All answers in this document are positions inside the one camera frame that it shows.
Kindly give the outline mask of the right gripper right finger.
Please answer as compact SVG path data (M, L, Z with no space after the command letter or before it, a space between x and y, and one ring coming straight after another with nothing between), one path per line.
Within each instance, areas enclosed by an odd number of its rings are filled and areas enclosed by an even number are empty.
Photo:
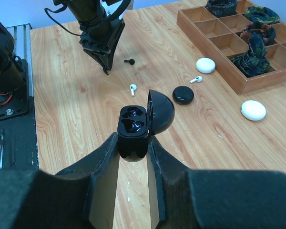
M286 229L286 174L190 169L148 142L153 229Z

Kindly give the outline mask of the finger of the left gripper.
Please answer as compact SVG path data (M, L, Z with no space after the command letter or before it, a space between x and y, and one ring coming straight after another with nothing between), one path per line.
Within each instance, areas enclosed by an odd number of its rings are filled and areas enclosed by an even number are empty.
M101 51L102 66L106 74L112 69L114 53L124 30L125 23L124 20L114 20L111 22L111 25L113 28L112 34L107 39L107 43Z
M92 57L97 63L99 63L102 68L107 69L107 47L106 46L94 47L94 49L83 47L83 50L90 57Z

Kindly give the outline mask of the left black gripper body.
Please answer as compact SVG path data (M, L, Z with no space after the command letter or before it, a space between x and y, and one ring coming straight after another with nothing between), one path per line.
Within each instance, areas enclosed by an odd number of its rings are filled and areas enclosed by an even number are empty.
M101 0L54 0L55 6L62 5L54 11L57 14L69 9L79 23L81 34L68 31L68 33L79 36L82 47L94 49L94 47L105 46L107 39L112 34L111 22L123 20L122 14L131 4L130 0L105 0L107 6L119 3L117 9L109 13Z

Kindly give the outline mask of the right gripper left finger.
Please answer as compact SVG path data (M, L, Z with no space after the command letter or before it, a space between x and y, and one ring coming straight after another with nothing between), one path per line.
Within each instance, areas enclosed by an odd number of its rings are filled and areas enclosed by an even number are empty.
M0 229L111 229L119 153L112 133L55 175L0 169Z

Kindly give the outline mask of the black earbud charging case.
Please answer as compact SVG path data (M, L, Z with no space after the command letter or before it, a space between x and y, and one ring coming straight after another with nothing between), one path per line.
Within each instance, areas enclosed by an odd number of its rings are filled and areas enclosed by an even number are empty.
M148 139L172 124L175 109L165 94L150 90L147 107L128 105L120 110L117 127L118 151L128 162L142 160L147 153Z

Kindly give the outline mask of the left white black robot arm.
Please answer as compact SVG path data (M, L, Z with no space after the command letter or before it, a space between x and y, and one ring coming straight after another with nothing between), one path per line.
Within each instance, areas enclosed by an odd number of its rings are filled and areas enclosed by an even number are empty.
M122 14L131 2L122 0L112 14L107 14L100 0L55 0L55 6L62 5L55 14L69 9L77 19L80 30L80 44L85 53L92 57L105 74L112 69L114 53L125 27ZM0 93L10 93L21 87L23 64L14 54L15 41L0 22Z

